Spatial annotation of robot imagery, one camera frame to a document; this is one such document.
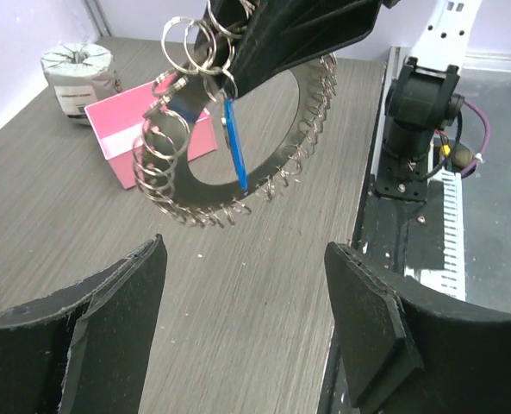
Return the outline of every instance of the gray surface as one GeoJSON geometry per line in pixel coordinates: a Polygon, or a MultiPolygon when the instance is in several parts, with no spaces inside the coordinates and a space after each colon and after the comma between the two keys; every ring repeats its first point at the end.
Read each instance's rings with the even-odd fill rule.
{"type": "MultiPolygon", "coordinates": [[[[167,68],[158,42],[102,44],[125,88],[167,68]]],[[[0,310],[161,233],[169,264],[140,412],[314,413],[332,330],[323,253],[352,233],[383,69],[340,61],[338,96],[301,182],[271,204],[257,198],[253,215],[226,230],[184,228],[121,189],[92,132],[44,91],[0,132],[0,310]]],[[[284,74],[239,102],[248,166],[288,128],[295,92],[284,74]]],[[[193,169],[231,178],[228,158],[220,151],[193,169]]]]}
{"type": "MultiPolygon", "coordinates": [[[[485,164],[463,181],[467,300],[511,312],[511,73],[466,70],[458,89],[492,130],[485,164]]],[[[463,114],[462,142],[478,151],[483,125],[467,108],[463,114]]]]}

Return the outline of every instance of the wood grain surface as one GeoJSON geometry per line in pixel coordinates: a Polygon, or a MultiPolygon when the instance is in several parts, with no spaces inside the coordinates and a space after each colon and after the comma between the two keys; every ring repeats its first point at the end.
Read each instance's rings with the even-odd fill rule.
{"type": "MultiPolygon", "coordinates": [[[[158,42],[101,44],[125,88],[169,67],[158,42]]],[[[90,128],[70,123],[43,91],[0,131],[0,310],[160,233],[169,264],[140,412],[313,414],[333,325],[324,249],[351,236],[383,72],[380,63],[340,60],[338,96],[299,182],[272,203],[249,199],[253,214],[229,229],[182,227],[124,191],[90,128]]],[[[296,94],[283,73],[238,102],[248,166],[284,136],[296,94]]],[[[220,148],[194,161],[198,177],[234,177],[220,148]]]]}

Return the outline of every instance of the pink container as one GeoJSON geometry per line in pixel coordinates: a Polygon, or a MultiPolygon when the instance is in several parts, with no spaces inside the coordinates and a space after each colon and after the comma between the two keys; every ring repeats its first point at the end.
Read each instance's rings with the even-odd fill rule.
{"type": "MultiPolygon", "coordinates": [[[[164,82],[159,90],[164,90],[171,82],[164,82]]],[[[94,129],[103,156],[108,161],[124,189],[134,187],[133,144],[139,135],[147,111],[155,98],[152,95],[152,82],[124,91],[103,101],[93,103],[84,110],[94,129]]],[[[140,151],[138,140],[135,151],[140,151]]],[[[188,146],[188,161],[215,151],[217,142],[211,116],[204,110],[192,131],[188,146]]]]}

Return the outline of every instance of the white panel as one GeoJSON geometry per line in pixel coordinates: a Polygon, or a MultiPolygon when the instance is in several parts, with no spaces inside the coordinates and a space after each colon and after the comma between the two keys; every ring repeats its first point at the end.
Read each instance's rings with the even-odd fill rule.
{"type": "Polygon", "coordinates": [[[46,87],[40,59],[48,48],[96,40],[81,0],[0,1],[0,128],[46,87]]]}
{"type": "MultiPolygon", "coordinates": [[[[164,24],[174,16],[201,17],[204,0],[99,0],[113,35],[159,40],[164,24]]],[[[390,46],[412,47],[426,27],[435,0],[401,0],[383,8],[373,33],[359,44],[338,53],[340,57],[386,60],[390,46]]],[[[483,0],[470,38],[472,52],[511,54],[511,0],[483,0]]]]}

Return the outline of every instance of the black cable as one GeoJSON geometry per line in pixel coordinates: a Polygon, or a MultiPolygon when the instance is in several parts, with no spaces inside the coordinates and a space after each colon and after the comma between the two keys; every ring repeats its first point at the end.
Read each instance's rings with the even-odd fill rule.
{"type": "Polygon", "coordinates": [[[437,164],[435,166],[435,168],[433,170],[431,170],[427,174],[422,175],[418,179],[418,181],[425,181],[426,179],[430,179],[433,175],[438,173],[440,171],[440,169],[446,165],[447,162],[452,160],[452,157],[454,156],[454,152],[456,151],[458,144],[460,143],[460,139],[462,138],[462,128],[464,127],[464,121],[462,120],[462,110],[460,110],[458,115],[456,115],[456,124],[457,124],[456,138],[454,138],[454,143],[452,144],[451,151],[448,153],[448,155],[445,158],[443,158],[443,160],[441,160],[439,162],[439,164],[437,164]]]}

